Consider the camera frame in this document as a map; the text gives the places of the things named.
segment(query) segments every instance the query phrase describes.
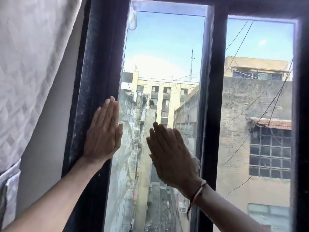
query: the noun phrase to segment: glass pane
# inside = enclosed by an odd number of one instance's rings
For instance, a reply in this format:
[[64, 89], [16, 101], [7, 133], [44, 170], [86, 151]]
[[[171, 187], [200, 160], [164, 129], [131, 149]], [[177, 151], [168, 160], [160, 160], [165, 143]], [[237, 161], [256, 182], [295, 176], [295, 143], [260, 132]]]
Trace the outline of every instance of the glass pane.
[[195, 155], [208, 9], [143, 0], [131, 5], [137, 25], [127, 30], [122, 68], [131, 80], [122, 80], [118, 99], [124, 130], [122, 147], [112, 160], [104, 231], [189, 232], [189, 200], [158, 178], [146, 137], [154, 121], [175, 127]]
[[288, 215], [250, 205], [290, 205], [294, 27], [289, 20], [228, 17], [216, 185], [257, 222], [282, 232], [289, 231]]

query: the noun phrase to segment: red roof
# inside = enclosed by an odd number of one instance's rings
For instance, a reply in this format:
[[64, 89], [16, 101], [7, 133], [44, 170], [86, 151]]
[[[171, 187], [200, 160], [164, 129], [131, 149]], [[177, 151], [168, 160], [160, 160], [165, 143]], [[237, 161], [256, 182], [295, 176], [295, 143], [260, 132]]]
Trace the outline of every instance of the red roof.
[[265, 118], [260, 119], [260, 118], [255, 118], [255, 117], [250, 117], [250, 120], [256, 123], [257, 126], [259, 127], [269, 127], [269, 128], [275, 128], [275, 129], [292, 130], [292, 122], [290, 120], [271, 119], [271, 121], [269, 122], [269, 119], [265, 119]]

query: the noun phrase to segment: red and white bracelet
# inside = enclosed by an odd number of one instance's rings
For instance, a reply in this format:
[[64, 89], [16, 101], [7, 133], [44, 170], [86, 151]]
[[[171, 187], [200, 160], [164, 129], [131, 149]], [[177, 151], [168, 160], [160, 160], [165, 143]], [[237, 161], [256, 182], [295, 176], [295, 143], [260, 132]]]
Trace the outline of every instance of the red and white bracelet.
[[195, 203], [195, 200], [196, 198], [198, 197], [198, 195], [202, 192], [202, 189], [204, 187], [204, 185], [206, 185], [207, 182], [205, 180], [202, 181], [201, 183], [201, 187], [199, 188], [199, 190], [194, 194], [194, 197], [193, 199], [190, 201], [190, 205], [188, 207], [188, 211], [187, 211], [187, 217], [189, 218], [189, 212], [190, 210], [194, 207], [194, 203]]

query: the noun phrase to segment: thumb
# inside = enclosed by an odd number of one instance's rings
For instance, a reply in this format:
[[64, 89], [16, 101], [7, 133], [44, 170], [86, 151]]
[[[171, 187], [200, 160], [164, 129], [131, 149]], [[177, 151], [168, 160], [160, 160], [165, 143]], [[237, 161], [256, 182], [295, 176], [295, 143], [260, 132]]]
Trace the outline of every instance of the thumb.
[[122, 129], [123, 129], [123, 124], [119, 124], [116, 129], [116, 133], [115, 133], [114, 151], [117, 151], [121, 146]]

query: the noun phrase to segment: person's left hand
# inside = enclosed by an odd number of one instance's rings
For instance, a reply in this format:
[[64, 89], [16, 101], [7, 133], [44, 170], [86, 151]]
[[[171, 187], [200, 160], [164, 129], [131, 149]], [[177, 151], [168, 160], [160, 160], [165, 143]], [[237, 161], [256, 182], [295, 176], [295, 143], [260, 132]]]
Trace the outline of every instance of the person's left hand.
[[120, 148], [123, 124], [118, 125], [119, 102], [106, 99], [99, 107], [87, 131], [83, 157], [101, 168]]

